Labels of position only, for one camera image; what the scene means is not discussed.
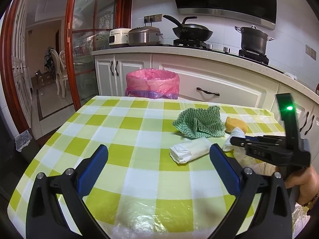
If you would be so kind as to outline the person's right hand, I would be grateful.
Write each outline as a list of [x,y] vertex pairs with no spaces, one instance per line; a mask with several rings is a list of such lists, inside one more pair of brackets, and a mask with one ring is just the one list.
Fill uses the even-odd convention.
[[307,205],[318,194],[318,173],[311,165],[307,169],[301,169],[290,174],[285,180],[286,188],[299,186],[299,205]]

